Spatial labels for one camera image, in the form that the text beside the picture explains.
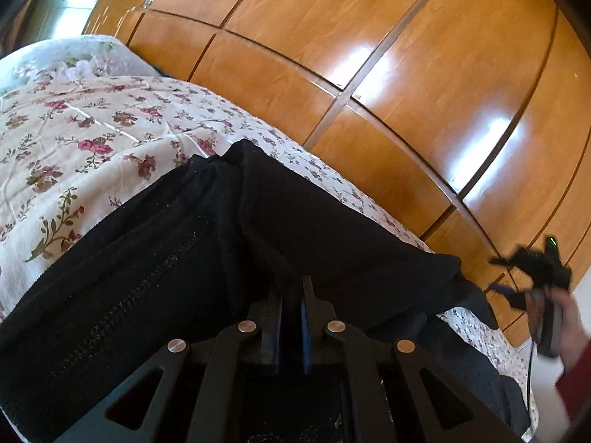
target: flower pattern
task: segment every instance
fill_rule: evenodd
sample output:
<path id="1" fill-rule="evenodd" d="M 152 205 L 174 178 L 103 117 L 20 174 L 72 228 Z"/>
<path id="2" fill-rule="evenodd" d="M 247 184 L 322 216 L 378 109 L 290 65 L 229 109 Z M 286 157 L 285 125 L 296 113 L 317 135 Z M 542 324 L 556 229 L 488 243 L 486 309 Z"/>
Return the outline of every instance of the flower pattern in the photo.
<path id="1" fill-rule="evenodd" d="M 154 95 L 161 97 L 159 105 L 148 107 Z M 0 199 L 2 318 L 59 255 L 110 212 L 192 155 L 223 154 L 242 138 L 401 240 L 430 251 L 291 138 L 188 82 L 146 76 L 82 85 L 50 81 L 44 89 L 35 84 L 6 94 L 0 108 L 0 165 L 11 169 Z M 11 123 L 15 116 L 27 119 Z M 39 124 L 51 118 L 51 124 Z M 15 215 L 13 208 L 21 211 Z M 441 318 L 525 391 L 525 364 L 501 332 L 462 308 Z"/>

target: person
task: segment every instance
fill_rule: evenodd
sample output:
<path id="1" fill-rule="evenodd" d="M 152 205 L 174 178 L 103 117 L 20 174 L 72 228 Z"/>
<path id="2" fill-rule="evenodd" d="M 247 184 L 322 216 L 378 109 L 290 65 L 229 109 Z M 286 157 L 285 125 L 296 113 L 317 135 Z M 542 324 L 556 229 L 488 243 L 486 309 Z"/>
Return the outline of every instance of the person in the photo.
<path id="1" fill-rule="evenodd" d="M 549 395 L 557 423 L 552 432 L 536 435 L 540 443 L 555 443 L 568 430 L 569 426 L 581 415 L 591 402 L 591 344 L 589 335 L 583 328 L 583 322 L 577 301 L 561 288 L 546 288 L 546 297 L 562 306 L 563 326 L 560 339 L 560 358 L 564 372 L 556 383 L 556 392 Z M 527 293 L 525 295 L 530 331 L 542 323 L 544 304 Z"/>

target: pillow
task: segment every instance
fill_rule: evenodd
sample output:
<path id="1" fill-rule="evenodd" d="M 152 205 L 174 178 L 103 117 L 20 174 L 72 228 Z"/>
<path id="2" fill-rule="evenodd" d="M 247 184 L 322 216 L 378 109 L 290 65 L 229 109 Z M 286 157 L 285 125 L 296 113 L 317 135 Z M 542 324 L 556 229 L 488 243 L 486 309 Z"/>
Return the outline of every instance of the pillow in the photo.
<path id="1" fill-rule="evenodd" d="M 160 76 L 123 43 L 106 35 L 45 40 L 0 60 L 0 96 L 32 83 L 96 76 Z"/>

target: person's hand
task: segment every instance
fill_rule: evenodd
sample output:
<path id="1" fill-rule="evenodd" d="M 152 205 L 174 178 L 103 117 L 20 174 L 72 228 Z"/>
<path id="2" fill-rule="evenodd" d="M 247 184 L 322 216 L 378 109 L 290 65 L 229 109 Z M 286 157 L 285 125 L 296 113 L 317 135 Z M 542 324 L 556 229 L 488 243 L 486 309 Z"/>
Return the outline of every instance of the person's hand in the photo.
<path id="1" fill-rule="evenodd" d="M 578 305 L 574 298 L 562 288 L 545 289 L 546 297 L 562 306 L 562 336 L 560 339 L 560 357 L 564 364 L 564 371 L 571 371 L 589 345 Z M 534 334 L 536 328 L 542 324 L 544 304 L 538 303 L 529 293 L 525 294 L 527 316 L 530 322 L 530 332 Z"/>

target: black cable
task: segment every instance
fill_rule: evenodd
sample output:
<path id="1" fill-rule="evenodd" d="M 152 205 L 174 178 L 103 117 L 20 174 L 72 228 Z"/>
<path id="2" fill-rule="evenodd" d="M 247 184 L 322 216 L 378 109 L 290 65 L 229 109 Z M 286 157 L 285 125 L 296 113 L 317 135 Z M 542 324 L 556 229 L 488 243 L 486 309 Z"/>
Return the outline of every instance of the black cable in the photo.
<path id="1" fill-rule="evenodd" d="M 530 391 L 531 391 L 531 364 L 534 361 L 534 342 L 531 342 L 530 351 L 530 366 L 527 369 L 527 414 L 531 419 L 531 406 L 530 406 Z"/>

